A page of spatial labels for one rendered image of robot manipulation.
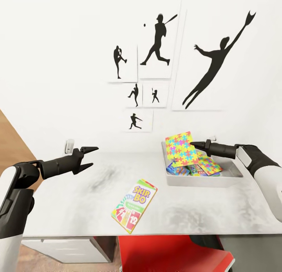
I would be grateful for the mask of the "jigsaw puzzle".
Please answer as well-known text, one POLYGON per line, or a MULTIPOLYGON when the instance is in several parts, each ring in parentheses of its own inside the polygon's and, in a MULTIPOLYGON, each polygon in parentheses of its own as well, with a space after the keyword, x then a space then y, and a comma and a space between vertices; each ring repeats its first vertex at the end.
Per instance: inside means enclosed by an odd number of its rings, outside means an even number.
POLYGON ((208 174, 215 174, 223 169, 217 165, 210 157, 207 155, 203 156, 202 152, 197 152, 199 166, 208 174))
POLYGON ((199 164, 195 146, 190 144, 193 142, 190 131, 167 137, 165 141, 167 159, 171 161, 176 158, 176 163, 173 163, 172 167, 199 164))

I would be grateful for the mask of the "board game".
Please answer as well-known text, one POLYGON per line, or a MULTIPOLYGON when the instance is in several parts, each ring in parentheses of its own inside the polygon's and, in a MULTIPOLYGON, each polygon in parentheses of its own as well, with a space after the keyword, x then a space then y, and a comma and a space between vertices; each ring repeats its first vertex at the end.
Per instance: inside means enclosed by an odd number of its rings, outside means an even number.
POLYGON ((190 171, 191 176, 209 176, 209 177, 218 177, 220 173, 217 172, 215 174, 208 175, 199 165, 188 165, 186 168, 190 171))
POLYGON ((182 166, 182 167, 172 167, 172 164, 173 163, 176 163, 176 161, 173 161, 167 168, 166 170, 171 173, 172 175, 182 175, 182 176, 187 176, 190 171, 185 167, 185 166, 182 166))
POLYGON ((119 205, 113 210, 111 213, 112 218, 131 234, 156 192, 157 187, 139 178, 119 205))

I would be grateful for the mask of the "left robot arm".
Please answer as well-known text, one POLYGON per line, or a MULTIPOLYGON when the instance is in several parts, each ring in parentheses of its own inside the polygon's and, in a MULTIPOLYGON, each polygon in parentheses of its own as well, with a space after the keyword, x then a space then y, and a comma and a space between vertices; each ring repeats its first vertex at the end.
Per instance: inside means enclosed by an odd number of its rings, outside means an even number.
POLYGON ((75 139, 65 140, 60 158, 19 162, 8 167, 0 176, 0 272, 16 272, 16 263, 26 220, 34 207, 34 190, 28 189, 38 181, 72 171, 74 175, 93 163, 81 165, 84 155, 97 146, 74 148, 75 139))

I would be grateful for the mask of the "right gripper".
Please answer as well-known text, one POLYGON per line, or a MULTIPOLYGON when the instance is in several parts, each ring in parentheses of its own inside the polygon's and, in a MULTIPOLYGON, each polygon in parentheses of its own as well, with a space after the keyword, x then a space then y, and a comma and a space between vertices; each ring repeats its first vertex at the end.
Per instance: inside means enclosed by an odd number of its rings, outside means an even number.
POLYGON ((225 157, 225 144, 212 143, 211 139, 207 139, 206 142, 190 142, 190 144, 194 145, 196 149, 205 151, 208 157, 211 155, 225 157))

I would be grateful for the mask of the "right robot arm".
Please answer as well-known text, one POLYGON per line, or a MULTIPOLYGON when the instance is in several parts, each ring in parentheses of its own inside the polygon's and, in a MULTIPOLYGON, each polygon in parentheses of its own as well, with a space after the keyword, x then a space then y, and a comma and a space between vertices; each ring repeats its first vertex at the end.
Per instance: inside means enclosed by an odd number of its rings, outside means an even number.
POLYGON ((275 218, 282 223, 282 167, 257 146, 219 144, 217 136, 206 142, 190 142, 196 149, 211 155, 235 159, 237 156, 257 182, 275 218))

